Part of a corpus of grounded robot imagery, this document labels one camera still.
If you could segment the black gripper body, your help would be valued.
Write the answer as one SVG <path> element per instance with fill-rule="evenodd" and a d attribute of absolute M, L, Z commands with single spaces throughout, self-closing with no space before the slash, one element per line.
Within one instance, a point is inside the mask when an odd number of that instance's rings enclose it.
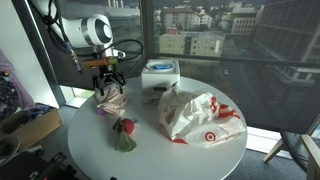
<path fill-rule="evenodd" d="M 102 83 L 119 83 L 119 73 L 114 65 L 100 66 L 99 77 Z"/>

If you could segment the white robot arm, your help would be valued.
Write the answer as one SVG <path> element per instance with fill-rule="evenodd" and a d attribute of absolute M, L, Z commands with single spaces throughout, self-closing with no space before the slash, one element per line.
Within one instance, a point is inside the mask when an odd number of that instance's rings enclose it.
<path fill-rule="evenodd" d="M 28 0 L 41 17 L 52 38 L 59 38 L 58 47 L 69 57 L 76 70 L 82 74 L 84 67 L 98 67 L 99 76 L 93 77 L 95 87 L 104 94 L 107 83 L 117 84 L 124 93 L 126 80 L 115 65 L 126 54 L 115 48 L 113 31 L 107 16 L 93 14 L 79 19 L 66 19 L 61 14 L 59 0 Z"/>

